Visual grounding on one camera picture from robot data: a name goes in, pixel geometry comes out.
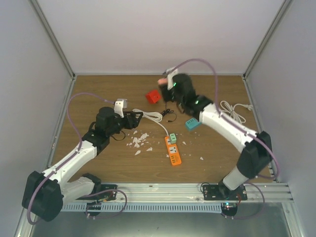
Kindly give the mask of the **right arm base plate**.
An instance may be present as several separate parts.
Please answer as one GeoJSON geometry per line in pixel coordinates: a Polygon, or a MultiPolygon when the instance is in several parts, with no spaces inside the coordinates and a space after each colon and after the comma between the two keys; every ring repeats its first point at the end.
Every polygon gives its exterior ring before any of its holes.
{"type": "Polygon", "coordinates": [[[200,186],[204,200],[247,200],[247,192],[244,185],[238,186],[235,190],[228,189],[224,184],[210,184],[204,182],[200,186]]]}

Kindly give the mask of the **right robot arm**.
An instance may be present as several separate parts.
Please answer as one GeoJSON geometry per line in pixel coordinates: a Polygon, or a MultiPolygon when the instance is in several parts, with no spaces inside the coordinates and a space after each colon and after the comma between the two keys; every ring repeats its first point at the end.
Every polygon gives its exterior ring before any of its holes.
{"type": "Polygon", "coordinates": [[[222,199],[234,197],[240,185],[259,175],[272,161],[270,135],[242,126],[222,112],[211,99],[197,94],[188,74],[159,79],[158,86],[164,101],[175,102],[184,114],[215,130],[239,151],[236,166],[218,184],[222,199]]]}

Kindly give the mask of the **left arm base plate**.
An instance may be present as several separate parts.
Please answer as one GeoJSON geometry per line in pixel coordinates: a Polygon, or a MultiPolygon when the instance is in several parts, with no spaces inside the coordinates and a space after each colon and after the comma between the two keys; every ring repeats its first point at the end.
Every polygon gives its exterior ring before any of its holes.
{"type": "Polygon", "coordinates": [[[95,193],[100,193],[94,197],[98,201],[112,201],[116,199],[117,185],[115,184],[101,184],[100,188],[95,191],[95,193]]]}

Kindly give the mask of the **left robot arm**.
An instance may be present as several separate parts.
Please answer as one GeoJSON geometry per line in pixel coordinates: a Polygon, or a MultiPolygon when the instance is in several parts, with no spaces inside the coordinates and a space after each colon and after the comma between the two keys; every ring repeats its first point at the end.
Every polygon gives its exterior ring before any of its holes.
{"type": "Polygon", "coordinates": [[[86,163],[96,158],[115,134],[123,129],[136,128],[142,117],[143,112],[119,112],[111,107],[102,107],[96,120],[69,154],[45,171],[34,171],[28,176],[22,198],[28,222],[36,224],[31,218],[32,214],[47,222],[52,221],[64,205],[76,199],[100,200],[105,198],[106,193],[114,193],[111,189],[102,190],[101,180],[89,173],[76,181],[69,180],[86,163]]]}

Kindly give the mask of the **orange power strip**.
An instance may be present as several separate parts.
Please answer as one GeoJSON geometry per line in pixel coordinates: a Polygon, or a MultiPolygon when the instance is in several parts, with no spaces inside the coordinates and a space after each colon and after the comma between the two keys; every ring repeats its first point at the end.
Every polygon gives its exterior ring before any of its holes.
{"type": "Polygon", "coordinates": [[[180,158],[180,153],[178,150],[177,145],[174,143],[171,143],[171,140],[169,136],[165,137],[165,143],[168,151],[168,156],[171,161],[171,165],[176,166],[180,165],[182,163],[181,158],[180,158]]]}

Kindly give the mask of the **pink charger plug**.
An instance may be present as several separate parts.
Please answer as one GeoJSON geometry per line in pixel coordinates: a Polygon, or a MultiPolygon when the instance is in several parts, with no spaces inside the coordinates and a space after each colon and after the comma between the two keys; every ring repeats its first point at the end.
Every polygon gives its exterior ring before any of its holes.
{"type": "Polygon", "coordinates": [[[158,85],[165,85],[165,84],[168,84],[167,78],[161,78],[158,80],[158,85]]]}

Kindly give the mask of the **green USB charger plug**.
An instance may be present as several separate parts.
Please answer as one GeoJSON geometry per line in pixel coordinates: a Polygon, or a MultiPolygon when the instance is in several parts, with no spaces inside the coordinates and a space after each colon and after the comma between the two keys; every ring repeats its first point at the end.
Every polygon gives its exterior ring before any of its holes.
{"type": "Polygon", "coordinates": [[[176,134],[170,133],[170,135],[168,137],[168,143],[175,144],[176,142],[177,142],[176,134]]]}

